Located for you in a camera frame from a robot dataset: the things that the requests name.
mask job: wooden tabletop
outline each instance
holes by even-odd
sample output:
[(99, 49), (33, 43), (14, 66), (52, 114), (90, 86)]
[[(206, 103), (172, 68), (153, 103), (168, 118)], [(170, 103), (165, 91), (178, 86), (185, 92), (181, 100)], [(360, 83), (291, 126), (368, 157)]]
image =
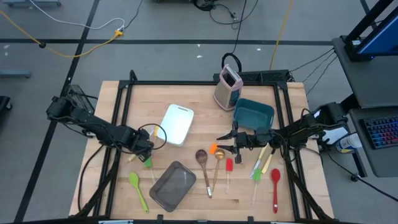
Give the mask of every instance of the wooden tabletop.
[[(96, 106), (95, 115), (109, 122), (111, 121), (113, 113), (117, 86), (118, 82), (103, 82)], [(297, 120), (300, 118), (301, 110), (308, 107), (307, 98), (302, 83), (288, 83), (288, 88), (294, 120)], [(129, 114), (127, 116), (127, 125), (134, 129), (147, 123), (160, 124), (167, 108), (171, 104), (180, 105), (194, 111), (193, 123), (184, 145), (182, 147), (177, 147), (166, 144), (162, 149), (152, 151), (152, 161), (153, 172), (156, 178), (159, 178), (173, 161), (179, 161), (195, 173), (197, 181), (180, 202), (177, 209), (172, 213), (168, 213), (149, 197), (149, 190), (152, 187), (150, 170), (146, 169), (139, 159), (129, 162), (129, 155), (123, 154), (119, 165), (111, 218), (156, 219), (158, 214), (163, 214), (165, 220), (247, 220), (248, 216), (253, 216), (255, 221), (287, 222), (294, 220), (286, 169), (279, 150), (274, 154), (267, 173), (263, 174), (261, 177), (262, 180), (257, 188), (256, 203), (254, 206), (250, 206), (254, 181), (249, 178), (249, 174), (254, 163), (257, 161), (260, 151), (259, 148), (253, 151), (249, 151), (248, 149), (241, 150), (243, 162), (242, 164), (234, 164), (234, 170), (230, 175), (231, 182), (229, 185), (229, 194), (225, 194), (224, 190), (226, 183), (225, 160), (221, 161), (213, 198), (208, 198), (203, 171), (195, 160), (195, 153), (199, 149), (208, 151), (210, 145), (215, 142), (217, 137), (229, 133), (231, 131), (233, 116), (232, 111), (225, 112), (214, 101), (212, 96), (214, 89), (215, 86), (203, 85), (133, 86)], [(122, 97), (118, 118), (119, 122), (121, 120), (121, 112), (123, 111), (125, 94), (126, 91), (124, 91)], [(241, 96), (271, 105), (275, 108), (273, 87), (244, 86)], [(288, 124), (282, 91), (280, 91), (280, 98), (284, 112), (284, 121), (285, 124)], [(279, 129), (276, 109), (272, 128)], [(223, 141), (222, 143), (228, 145), (232, 143), (232, 140)], [(99, 146), (96, 139), (88, 140), (81, 167), (83, 167), (88, 158)], [(318, 150), (315, 141), (309, 141), (307, 146), (315, 151)], [(103, 149), (87, 167), (83, 178), (82, 206), (93, 195), (93, 192), (98, 186), (104, 152), (105, 150)], [(265, 152), (262, 164), (265, 163), (270, 152), (270, 150)], [(301, 150), (300, 153), (302, 156), (307, 189), (318, 202), (319, 206), (324, 209), (326, 214), (332, 217), (333, 211), (331, 209), (320, 157), (306, 150)], [(226, 156), (232, 157), (229, 152), (226, 152)], [(206, 168), (210, 185), (213, 183), (215, 167), (216, 159), (209, 154)], [(278, 183), (279, 210), (277, 214), (274, 214), (272, 211), (273, 184), (269, 173), (270, 170), (274, 168), (278, 168), (281, 173), (281, 178)], [(138, 194), (129, 183), (128, 176), (130, 172), (135, 172), (140, 177), (139, 186), (149, 207), (148, 214), (144, 213)], [(78, 185), (76, 185), (70, 214), (75, 214), (78, 211), (77, 190)], [(301, 194), (298, 189), (297, 192), (299, 195), (300, 214), (304, 217)], [(105, 190), (100, 214), (104, 213), (104, 205), (107, 196), (108, 191)]]

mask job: red ladle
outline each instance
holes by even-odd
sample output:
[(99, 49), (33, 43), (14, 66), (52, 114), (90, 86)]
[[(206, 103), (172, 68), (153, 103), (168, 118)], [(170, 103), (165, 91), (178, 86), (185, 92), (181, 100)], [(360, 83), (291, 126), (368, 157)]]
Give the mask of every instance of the red ladle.
[(277, 184), (280, 179), (279, 169), (273, 169), (271, 171), (271, 179), (274, 182), (274, 213), (278, 212), (278, 197), (277, 197)]

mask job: floor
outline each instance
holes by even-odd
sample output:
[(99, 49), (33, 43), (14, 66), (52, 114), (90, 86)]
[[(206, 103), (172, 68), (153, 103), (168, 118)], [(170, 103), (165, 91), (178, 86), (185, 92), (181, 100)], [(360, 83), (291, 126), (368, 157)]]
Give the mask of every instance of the floor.
[[(61, 0), (62, 7), (44, 7), (53, 17), (100, 26), (113, 17), (129, 20), (139, 1), (129, 0)], [(232, 12), (240, 15), (243, 1), (220, 0)], [(248, 0), (246, 13), (256, 1)], [(331, 49), (329, 41), (345, 35), (365, 15), (376, 0), (297, 0), (287, 21), (273, 69), (294, 69)], [(274, 42), (277, 39), (289, 0), (259, 1), (253, 14), (243, 22), (240, 40), (265, 40), (239, 44), (236, 55), (244, 71), (268, 70)], [(31, 7), (0, 10), (17, 24), (47, 45), (64, 54), (83, 52), (97, 42), (111, 38), (119, 21), (101, 30), (84, 32), (84, 28), (59, 24)], [(215, 19), (229, 22), (226, 11), (212, 12)], [(14, 108), (2, 122), (0, 134), (0, 223), (13, 222), (27, 187), (32, 169), (45, 141), (50, 121), (45, 110), (53, 95), (59, 95), (65, 80), (98, 95), (104, 80), (127, 79), (134, 69), (140, 80), (211, 80), (221, 70), (221, 57), (233, 48), (236, 30), (214, 23), (207, 12), (196, 9), (187, 0), (163, 0), (156, 4), (144, 0), (137, 19), (125, 31), (124, 42), (105, 45), (80, 59), (62, 58), (30, 44), (26, 36), (0, 18), (0, 67), (23, 68), (32, 71), (30, 79), (2, 79), (0, 95), (12, 98)], [(301, 82), (320, 63), (315, 62), (294, 72)], [(309, 91), (326, 64), (306, 82)], [(331, 101), (341, 101), (351, 93), (338, 60), (308, 95), (311, 109)], [(43, 220), (66, 217), (72, 202), (86, 139), (63, 126), (53, 133), (47, 157), (34, 188), (25, 215), (17, 220)], [(398, 178), (376, 178), (363, 152), (367, 181), (398, 196)], [(355, 171), (350, 155), (333, 153), (345, 167)], [(326, 181), (335, 217), (347, 222), (398, 223), (398, 204), (359, 182), (323, 156)]]

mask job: wooden spoon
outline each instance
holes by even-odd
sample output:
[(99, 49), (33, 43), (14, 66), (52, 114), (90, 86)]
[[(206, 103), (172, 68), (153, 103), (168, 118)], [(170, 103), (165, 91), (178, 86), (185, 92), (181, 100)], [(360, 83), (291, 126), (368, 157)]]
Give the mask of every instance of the wooden spoon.
[(197, 151), (197, 153), (195, 154), (195, 157), (196, 157), (199, 165), (203, 169), (203, 173), (205, 174), (207, 195), (209, 196), (209, 198), (211, 198), (211, 188), (210, 188), (209, 179), (208, 179), (207, 173), (206, 173), (207, 152), (204, 151), (203, 149), (199, 149)]

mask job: teal container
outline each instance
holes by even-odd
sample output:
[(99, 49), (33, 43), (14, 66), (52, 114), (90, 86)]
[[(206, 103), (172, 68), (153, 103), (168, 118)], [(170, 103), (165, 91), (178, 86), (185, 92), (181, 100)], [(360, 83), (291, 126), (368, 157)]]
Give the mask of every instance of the teal container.
[(274, 115), (273, 107), (245, 98), (236, 102), (234, 110), (234, 120), (238, 122), (238, 126), (253, 130), (260, 127), (270, 129)]

